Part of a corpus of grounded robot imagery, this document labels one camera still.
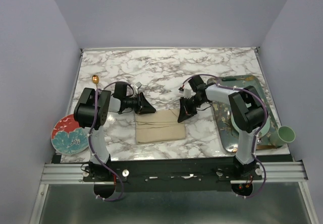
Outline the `beige linen napkin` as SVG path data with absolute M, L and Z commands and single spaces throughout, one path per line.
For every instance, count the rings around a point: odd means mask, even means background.
M 152 114 L 135 115 L 137 144 L 185 139 L 185 124 L 177 122 L 179 112 L 178 108 L 171 108 Z

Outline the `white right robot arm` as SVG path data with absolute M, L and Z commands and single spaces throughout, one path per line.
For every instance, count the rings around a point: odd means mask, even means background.
M 232 173 L 235 178 L 242 180 L 256 168 L 256 140 L 267 122 L 266 106 L 253 86 L 229 87 L 218 81 L 206 84 L 202 76 L 193 75 L 186 80 L 195 94 L 190 98 L 180 98 L 178 123 L 195 116 L 197 109 L 204 103 L 218 101 L 229 104 L 239 129 L 238 150 Z

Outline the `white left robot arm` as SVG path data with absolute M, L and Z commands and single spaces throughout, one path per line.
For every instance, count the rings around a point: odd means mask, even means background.
M 84 88 L 74 109 L 74 120 L 85 130 L 91 152 L 85 172 L 101 181 L 107 181 L 116 175 L 109 166 L 111 154 L 106 148 L 103 132 L 108 113 L 123 114 L 127 109 L 137 115 L 156 112 L 144 94 L 128 82 L 117 81 L 113 85 L 113 92 L 105 88 Z

